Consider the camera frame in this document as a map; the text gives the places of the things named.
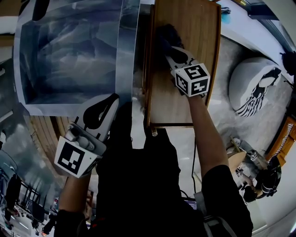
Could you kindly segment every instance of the wooden panel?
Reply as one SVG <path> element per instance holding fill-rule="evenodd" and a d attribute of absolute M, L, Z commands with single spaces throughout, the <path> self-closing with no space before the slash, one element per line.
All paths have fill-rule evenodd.
<path fill-rule="evenodd" d="M 36 121 L 38 117 L 34 117 L 34 116 L 24 116 L 24 119 L 26 121 L 26 124 L 28 126 L 30 135 L 32 137 L 32 140 L 41 156 L 41 158 L 43 159 L 43 161 L 46 163 L 46 166 L 51 170 L 52 174 L 54 175 L 54 177 L 56 178 L 56 181 L 58 182 L 60 187 L 63 187 L 66 181 L 66 178 L 64 175 L 64 171 L 62 169 L 60 169 L 59 167 L 57 167 L 54 164 L 54 159 L 51 157 L 51 153 L 47 150 L 47 152 L 45 152 L 44 150 L 44 144 L 42 145 L 40 142 L 40 139 L 46 139 L 45 135 L 42 132 L 40 132 L 40 123 Z"/>
<path fill-rule="evenodd" d="M 290 132 L 290 135 L 292 134 L 292 132 L 295 132 L 294 131 L 294 129 L 295 129 L 295 127 L 296 127 L 296 121 L 293 119 L 293 118 L 291 118 L 291 117 L 288 117 L 287 119 L 286 119 L 286 122 L 285 122 L 285 124 L 284 124 L 284 126 L 283 126 L 283 128 L 282 128 L 282 130 L 281 130 L 281 132 L 280 132 L 280 134 L 279 134 L 279 136 L 278 136 L 278 138 L 277 138 L 277 140 L 275 141 L 275 143 L 274 143 L 274 145 L 273 145 L 273 147 L 271 148 L 271 150 L 269 151 L 269 153 L 267 154 L 267 156 L 265 157 L 265 159 L 268 161 L 268 160 L 270 160 L 273 156 L 274 156 L 274 154 L 277 152 L 277 150 L 280 148 L 280 146 L 281 146 L 281 144 L 282 144 L 282 141 L 283 141 L 283 138 L 285 137 L 285 135 L 287 134 L 287 132 L 288 132 L 288 124 L 290 124 L 290 123 L 292 123 L 292 124 L 294 124 L 294 127 L 292 128 L 292 130 L 291 130 L 291 132 Z M 291 137 L 288 137 L 287 138 L 287 141 L 289 140 L 289 143 L 287 144 L 287 147 L 285 148 L 285 151 L 288 153 L 288 149 L 290 149 L 290 146 L 292 146 L 292 140 L 293 140 L 293 138 L 291 138 Z"/>
<path fill-rule="evenodd" d="M 50 120 L 49 116 L 44 117 L 44 120 L 45 120 L 47 129 L 49 131 L 50 138 L 51 138 L 51 140 L 52 140 L 52 142 L 53 142 L 53 144 L 55 146 L 55 152 L 56 152 L 56 148 L 57 148 L 57 144 L 58 144 L 58 138 L 56 137 L 54 127 L 53 127 L 53 125 L 51 123 L 51 120 Z"/>
<path fill-rule="evenodd" d="M 229 163 L 229 169 L 231 173 L 235 172 L 235 170 L 239 167 L 239 165 L 242 163 L 245 157 L 246 157 L 245 151 L 241 151 L 241 152 L 230 155 L 230 157 L 228 158 L 228 163 Z"/>
<path fill-rule="evenodd" d="M 66 131 L 65 131 L 64 124 L 62 122 L 62 118 L 61 117 L 56 117 L 56 122 L 57 122 L 57 125 L 58 125 L 58 128 L 59 128 L 60 135 L 62 137 L 64 137 L 66 135 Z"/>
<path fill-rule="evenodd" d="M 152 50 L 152 36 L 153 36 L 153 24 L 154 24 L 154 5 L 151 5 L 150 9 L 150 24 L 146 31 L 146 40 L 145 40 L 145 49 L 144 49 L 144 65 L 143 65 L 143 94 L 147 94 L 149 86 L 148 86 L 148 78 L 150 78 L 150 70 L 151 70 L 151 50 Z"/>
<path fill-rule="evenodd" d="M 45 117 L 43 116 L 39 116 L 39 120 L 40 120 L 40 123 L 41 123 L 41 126 L 42 126 L 42 129 L 44 131 L 44 134 L 45 134 L 45 137 L 48 141 L 48 144 L 49 144 L 49 147 L 51 149 L 51 152 L 53 154 L 53 157 L 56 155 L 56 147 L 57 145 L 55 144 L 55 142 L 53 141 L 52 139 L 52 131 L 50 131 L 51 128 L 48 128 L 47 124 L 46 124 L 46 121 L 45 121 Z"/>
<path fill-rule="evenodd" d="M 0 47 L 10 47 L 14 44 L 14 35 L 0 35 Z"/>
<path fill-rule="evenodd" d="M 212 89 L 220 44 L 220 5 L 207 0 L 157 0 L 153 41 L 155 29 L 166 24 L 172 24 L 176 28 L 185 49 L 205 64 L 211 74 Z M 148 124 L 149 121 L 153 124 L 192 124 L 187 98 L 181 96 L 171 82 L 170 69 L 159 60 L 161 58 L 163 57 L 158 54 L 158 50 L 152 52 Z M 209 97 L 205 98 L 205 102 L 209 103 Z"/>
<path fill-rule="evenodd" d="M 285 145 L 282 147 L 282 152 L 287 155 L 289 150 L 291 149 L 292 145 L 294 143 L 294 139 L 290 136 L 287 137 L 287 140 L 285 142 Z"/>
<path fill-rule="evenodd" d="M 62 119 L 62 124 L 64 126 L 64 130 L 65 132 L 67 132 L 69 130 L 69 120 L 68 117 L 61 117 Z"/>
<path fill-rule="evenodd" d="M 92 206 L 93 206 L 93 192 L 87 191 L 87 197 L 86 197 L 86 209 L 84 212 L 84 216 L 87 221 L 90 222 L 90 219 L 92 218 Z"/>
<path fill-rule="evenodd" d="M 193 124 L 153 124 L 150 123 L 150 127 L 153 128 L 193 128 Z"/>

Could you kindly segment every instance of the cable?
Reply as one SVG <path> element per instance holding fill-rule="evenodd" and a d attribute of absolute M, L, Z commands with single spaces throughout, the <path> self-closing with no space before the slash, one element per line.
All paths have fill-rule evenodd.
<path fill-rule="evenodd" d="M 193 179 L 193 185 L 194 185 L 194 193 L 196 193 L 195 180 L 194 180 L 194 177 L 193 177 L 195 154 L 196 154 L 196 143 L 195 143 L 195 139 L 194 139 L 194 154 L 193 154 L 193 164 L 192 164 L 192 171 L 191 171 L 191 178 Z"/>
<path fill-rule="evenodd" d="M 188 195 L 187 195 L 187 193 L 185 193 L 183 190 L 180 189 L 180 192 L 181 192 L 181 193 L 184 193 L 185 196 L 186 196 L 186 198 L 189 198 Z"/>

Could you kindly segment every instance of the black shirt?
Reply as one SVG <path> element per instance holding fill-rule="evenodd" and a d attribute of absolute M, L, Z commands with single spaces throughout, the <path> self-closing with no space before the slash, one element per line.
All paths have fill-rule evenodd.
<path fill-rule="evenodd" d="M 173 191 L 174 188 L 167 190 L 161 180 L 157 182 L 158 178 L 169 179 L 170 175 L 167 173 L 167 176 L 151 178 L 151 186 L 142 186 L 141 177 L 138 176 L 137 181 L 131 181 L 132 189 L 128 183 L 126 189 L 113 187 L 117 192 L 112 193 L 112 196 L 103 202 L 103 205 L 109 205 L 107 213 L 110 214 L 97 214 L 90 230 L 87 230 L 83 214 L 59 211 L 55 237 L 101 236 L 115 232 L 141 236 L 153 233 L 192 233 L 196 236 L 205 236 L 202 215 L 182 200 L 177 187 L 176 192 Z M 163 189 L 169 193 L 163 195 Z M 220 165 L 206 173 L 202 182 L 202 192 L 208 214 L 225 219 L 238 237 L 252 235 L 250 213 L 227 166 Z"/>

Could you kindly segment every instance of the white wall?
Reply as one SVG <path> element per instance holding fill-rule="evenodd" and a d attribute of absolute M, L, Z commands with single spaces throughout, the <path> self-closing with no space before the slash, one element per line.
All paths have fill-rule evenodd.
<path fill-rule="evenodd" d="M 278 185 L 277 193 L 275 193 L 273 197 L 257 200 L 261 214 L 268 226 L 278 222 L 296 208 L 295 181 L 296 142 L 286 156 L 286 163 L 282 167 L 282 178 Z"/>
<path fill-rule="evenodd" d="M 280 20 L 296 45 L 296 3 L 293 0 L 264 0 L 264 2 Z"/>

